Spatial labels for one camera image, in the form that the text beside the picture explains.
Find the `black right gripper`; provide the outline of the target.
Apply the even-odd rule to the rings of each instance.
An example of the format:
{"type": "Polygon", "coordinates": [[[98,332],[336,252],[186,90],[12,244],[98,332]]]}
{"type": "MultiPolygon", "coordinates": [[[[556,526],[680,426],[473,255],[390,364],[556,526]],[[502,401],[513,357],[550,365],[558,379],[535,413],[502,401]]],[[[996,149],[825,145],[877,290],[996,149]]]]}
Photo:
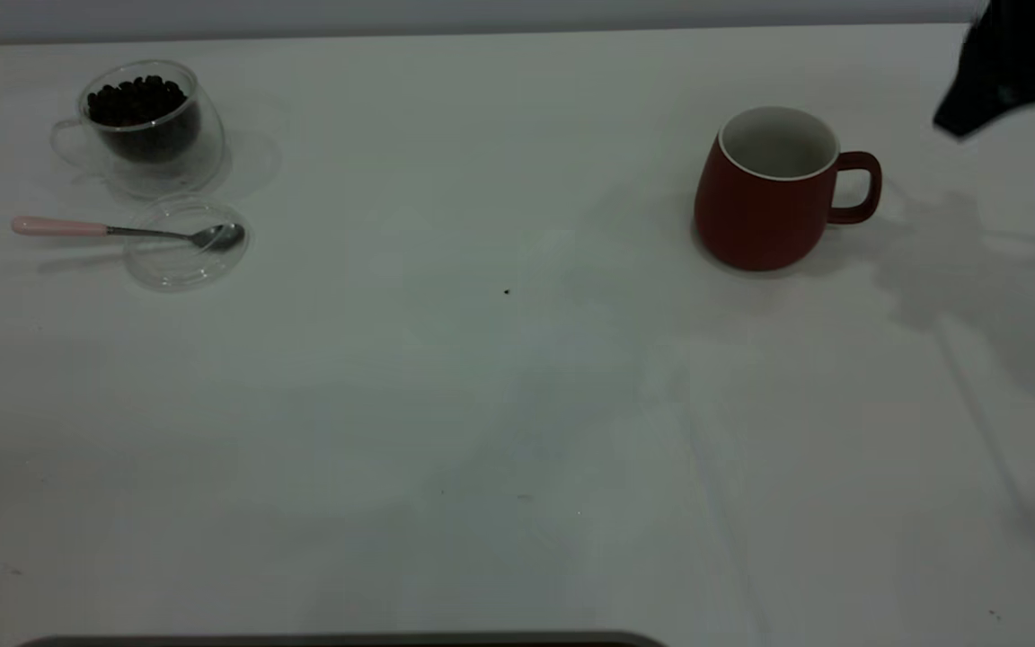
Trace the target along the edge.
{"type": "Polygon", "coordinates": [[[933,125],[966,140],[1006,116],[1035,108],[1035,1],[989,1],[965,39],[957,73],[933,125]]]}

